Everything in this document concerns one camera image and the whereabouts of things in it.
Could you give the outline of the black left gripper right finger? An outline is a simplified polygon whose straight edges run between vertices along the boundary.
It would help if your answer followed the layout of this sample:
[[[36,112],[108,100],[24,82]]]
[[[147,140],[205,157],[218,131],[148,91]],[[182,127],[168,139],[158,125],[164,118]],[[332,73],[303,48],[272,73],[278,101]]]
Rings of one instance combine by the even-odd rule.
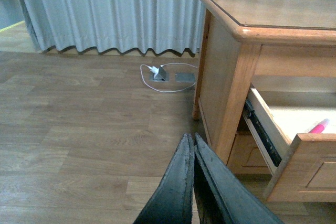
[[[200,223],[282,223],[195,133],[194,191]]]

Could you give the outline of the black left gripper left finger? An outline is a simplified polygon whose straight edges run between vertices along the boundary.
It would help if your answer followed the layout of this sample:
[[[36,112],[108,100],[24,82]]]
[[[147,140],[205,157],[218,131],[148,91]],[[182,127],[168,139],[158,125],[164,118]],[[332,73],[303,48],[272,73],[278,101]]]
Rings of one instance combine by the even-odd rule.
[[[151,198],[134,223],[191,223],[194,141],[185,133]]]

